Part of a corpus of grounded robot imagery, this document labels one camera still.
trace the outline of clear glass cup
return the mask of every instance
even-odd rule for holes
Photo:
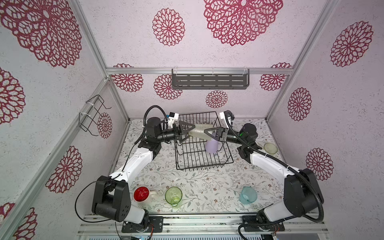
[[[271,142],[267,142],[266,144],[264,144],[264,150],[270,154],[271,156],[273,156],[275,153],[277,153],[277,147],[275,144],[271,143]]]
[[[251,187],[244,187],[240,193],[240,202],[244,205],[251,204],[257,199],[257,192]]]
[[[178,187],[170,187],[166,191],[166,201],[173,207],[176,207],[177,204],[181,201],[183,193]]]

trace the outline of red mandala print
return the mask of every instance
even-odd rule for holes
[[[63,156],[45,186],[50,192],[64,193],[68,191],[79,179],[83,167],[82,162],[79,150],[70,146],[67,154]]]
[[[363,56],[372,41],[372,26],[360,21],[348,26],[331,48],[331,61],[338,67],[348,66]]]
[[[0,0],[0,17],[38,60],[66,68],[79,58],[79,25],[66,0]]]
[[[112,120],[108,113],[102,113],[97,120],[97,130],[102,138],[108,138],[112,133]]]
[[[320,148],[312,149],[306,159],[307,168],[310,169],[318,180],[326,180],[333,173],[333,161],[326,151]]]
[[[228,101],[228,96],[224,91],[214,90],[205,98],[205,102],[211,108],[219,108],[224,106]]]
[[[184,22],[180,14],[173,9],[163,8],[152,21],[156,38],[166,46],[178,44],[184,37]]]
[[[25,95],[19,81],[0,68],[0,125],[18,118],[25,106]]]
[[[158,76],[153,83],[155,92],[164,99],[178,98],[183,90],[175,90],[172,88],[172,76],[170,74]]]
[[[31,240],[35,235],[35,230],[37,227],[37,214],[35,213],[35,208],[31,207],[28,211],[28,215],[23,219],[22,224],[17,228],[15,234],[13,235],[14,240],[23,239]]]
[[[119,63],[114,68],[133,68],[129,64]],[[143,87],[143,78],[141,74],[115,74],[111,75],[113,82],[119,88],[127,92],[136,92]]]
[[[311,103],[311,95],[307,89],[298,88],[294,90],[288,101],[289,116],[295,121],[303,120],[310,112]]]
[[[204,0],[207,28],[221,43],[244,45],[265,33],[283,0]]]
[[[14,205],[14,203],[7,202],[6,204],[0,206],[0,224],[4,221],[5,217]]]
[[[273,68],[290,68],[289,63],[278,63],[272,66]],[[283,84],[287,75],[285,74],[263,74],[260,79],[260,86],[268,91],[279,89]]]

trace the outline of red mug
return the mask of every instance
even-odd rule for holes
[[[146,186],[140,186],[133,192],[133,200],[135,200],[135,202],[148,204],[152,201],[153,194],[157,194],[157,192],[150,191]]]

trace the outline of black wire basket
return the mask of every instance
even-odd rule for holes
[[[216,112],[181,114],[179,120],[192,124],[212,124],[213,127],[221,127]],[[211,169],[233,163],[227,142],[219,142],[220,149],[217,153],[212,154],[205,151],[206,140],[188,137],[187,134],[183,138],[186,140],[182,143],[175,141],[177,170]]]

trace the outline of floral tablecloth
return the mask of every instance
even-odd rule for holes
[[[247,122],[257,127],[258,145],[262,147],[267,142],[275,143],[265,120],[235,119],[234,129],[239,131]],[[141,131],[142,120],[132,120],[116,169],[125,163],[133,142],[140,136]],[[162,144],[156,158],[141,171],[130,186],[130,189],[134,190],[137,186],[144,185],[157,192],[153,195],[151,203],[139,206],[149,212],[256,212],[283,198],[281,183],[263,169],[241,159],[236,150],[238,145],[228,145],[234,163],[226,164],[222,168],[185,171],[176,169],[174,145]],[[275,157],[280,159],[279,152]],[[180,188],[183,192],[182,201],[177,208],[169,205],[164,198],[166,190],[172,186]],[[243,205],[239,201],[239,194],[245,186],[251,186],[258,193],[257,200],[249,205]]]

